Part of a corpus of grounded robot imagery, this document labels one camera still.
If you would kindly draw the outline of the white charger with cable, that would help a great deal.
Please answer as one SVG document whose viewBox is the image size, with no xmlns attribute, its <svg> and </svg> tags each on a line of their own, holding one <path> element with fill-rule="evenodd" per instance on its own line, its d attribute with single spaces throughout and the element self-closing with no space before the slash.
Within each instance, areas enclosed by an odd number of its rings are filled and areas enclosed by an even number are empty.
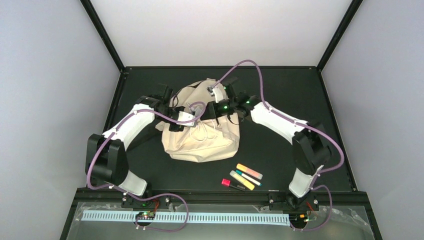
<svg viewBox="0 0 424 240">
<path fill-rule="evenodd" d="M 189 130 L 189 137 L 197 143 L 221 138 L 221 125 L 217 119 L 197 120 L 194 130 Z"/>
</svg>

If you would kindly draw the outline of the beige canvas backpack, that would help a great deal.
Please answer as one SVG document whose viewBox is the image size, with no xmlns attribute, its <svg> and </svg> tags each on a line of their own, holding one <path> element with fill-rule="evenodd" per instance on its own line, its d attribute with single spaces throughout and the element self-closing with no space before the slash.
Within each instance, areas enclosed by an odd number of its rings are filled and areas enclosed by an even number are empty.
<svg viewBox="0 0 424 240">
<path fill-rule="evenodd" d="M 202 106 L 195 102 L 215 102 L 207 87 L 216 81 L 211 78 L 183 87 L 171 98 L 171 107 L 184 107 L 185 112 L 200 112 Z M 217 119 L 198 120 L 195 127 L 184 127 L 183 131 L 170 131 L 171 124 L 161 121 L 155 128 L 161 132 L 164 151 L 172 159 L 205 163 L 233 157 L 240 143 L 239 117 L 237 113 Z"/>
</svg>

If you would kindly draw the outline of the orange pastel highlighter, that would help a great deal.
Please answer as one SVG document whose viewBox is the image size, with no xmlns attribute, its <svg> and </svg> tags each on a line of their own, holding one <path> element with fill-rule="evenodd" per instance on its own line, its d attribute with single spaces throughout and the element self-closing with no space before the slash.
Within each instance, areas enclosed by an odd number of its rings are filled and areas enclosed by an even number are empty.
<svg viewBox="0 0 424 240">
<path fill-rule="evenodd" d="M 251 175 L 252 177 L 255 177 L 255 178 L 259 179 L 259 180 L 261 180 L 263 178 L 263 174 L 255 171 L 255 170 L 253 170 L 253 169 L 251 169 L 251 168 L 249 168 L 249 167 L 247 167 L 247 166 L 245 166 L 245 165 L 243 165 L 241 163 L 238 163 L 236 165 L 236 169 L 237 170 L 240 170 L 240 171 L 242 171 L 244 173 L 247 173 L 247 174 Z"/>
</svg>

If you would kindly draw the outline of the yellow highlighter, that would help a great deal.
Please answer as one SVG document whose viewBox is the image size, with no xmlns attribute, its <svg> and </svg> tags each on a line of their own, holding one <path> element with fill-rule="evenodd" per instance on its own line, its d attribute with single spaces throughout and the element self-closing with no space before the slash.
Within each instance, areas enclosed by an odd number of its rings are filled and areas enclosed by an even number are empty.
<svg viewBox="0 0 424 240">
<path fill-rule="evenodd" d="M 249 180 L 241 176 L 240 174 L 236 173 L 234 170 L 230 171 L 229 175 L 233 177 L 235 180 L 237 180 L 239 183 L 244 185 L 249 190 L 254 190 L 255 185 L 251 183 Z"/>
</svg>

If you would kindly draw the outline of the pink black highlighter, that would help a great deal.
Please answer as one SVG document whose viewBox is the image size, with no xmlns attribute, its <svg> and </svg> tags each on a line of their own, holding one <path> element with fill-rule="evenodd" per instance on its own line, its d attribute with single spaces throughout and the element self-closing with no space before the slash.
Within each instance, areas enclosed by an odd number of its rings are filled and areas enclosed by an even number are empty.
<svg viewBox="0 0 424 240">
<path fill-rule="evenodd" d="M 238 190 L 238 191 L 243 191 L 243 192 L 246 191 L 246 188 L 244 186 L 233 183 L 232 181 L 230 181 L 229 179 L 226 179 L 226 178 L 222 179 L 221 184 L 224 187 L 227 187 L 227 188 L 232 188 L 232 189 L 235 189 L 235 190 Z"/>
</svg>

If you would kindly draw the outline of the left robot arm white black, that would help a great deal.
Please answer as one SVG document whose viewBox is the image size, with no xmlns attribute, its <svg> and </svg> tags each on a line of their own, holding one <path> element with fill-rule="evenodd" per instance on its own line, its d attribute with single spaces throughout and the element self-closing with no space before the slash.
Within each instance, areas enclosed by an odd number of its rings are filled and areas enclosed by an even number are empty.
<svg viewBox="0 0 424 240">
<path fill-rule="evenodd" d="M 141 96 L 115 126 L 102 134 L 92 134 L 87 141 L 86 182 L 95 190 L 92 179 L 103 181 L 103 188 L 117 188 L 141 197 L 148 183 L 130 171 L 127 149 L 135 137 L 156 119 L 176 124 L 178 128 L 192 126 L 194 115 L 184 107 L 171 107 L 173 90 L 164 87 L 162 94 Z"/>
</svg>

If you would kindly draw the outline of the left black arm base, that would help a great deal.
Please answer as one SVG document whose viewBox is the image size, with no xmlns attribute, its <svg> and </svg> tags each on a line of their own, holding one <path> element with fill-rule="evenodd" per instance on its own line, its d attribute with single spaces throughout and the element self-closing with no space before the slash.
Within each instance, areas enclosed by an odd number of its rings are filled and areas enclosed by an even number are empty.
<svg viewBox="0 0 424 240">
<path fill-rule="evenodd" d="M 168 210 L 169 198 L 160 197 L 154 198 L 149 201 L 139 201 L 130 196 L 124 196 L 121 201 L 123 209 L 131 209 L 135 212 L 134 222 L 138 219 L 137 223 L 140 226 L 149 226 L 155 220 L 158 212 Z"/>
</svg>

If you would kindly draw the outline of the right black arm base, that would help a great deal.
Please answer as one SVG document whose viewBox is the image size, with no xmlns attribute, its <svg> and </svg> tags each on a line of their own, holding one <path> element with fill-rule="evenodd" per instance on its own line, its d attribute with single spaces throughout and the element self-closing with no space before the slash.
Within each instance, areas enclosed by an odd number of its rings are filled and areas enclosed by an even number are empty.
<svg viewBox="0 0 424 240">
<path fill-rule="evenodd" d="M 310 192 L 301 198 L 297 198 L 290 191 L 270 192 L 268 201 L 270 210 L 288 214 L 289 223 L 296 229 L 304 229 L 308 222 L 318 217 L 318 200 L 316 195 Z"/>
</svg>

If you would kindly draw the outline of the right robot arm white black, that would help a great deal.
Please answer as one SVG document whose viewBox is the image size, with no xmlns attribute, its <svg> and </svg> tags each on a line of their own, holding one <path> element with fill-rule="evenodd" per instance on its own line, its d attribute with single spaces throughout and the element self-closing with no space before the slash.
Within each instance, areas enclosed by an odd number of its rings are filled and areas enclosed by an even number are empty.
<svg viewBox="0 0 424 240">
<path fill-rule="evenodd" d="M 206 104 L 203 120 L 236 113 L 242 119 L 272 130 L 291 144 L 296 169 L 284 202 L 289 209 L 299 209 L 332 155 L 329 140 L 318 132 L 323 130 L 323 125 L 297 119 L 256 95 L 236 93 L 230 83 L 212 82 L 206 89 L 213 99 Z"/>
</svg>

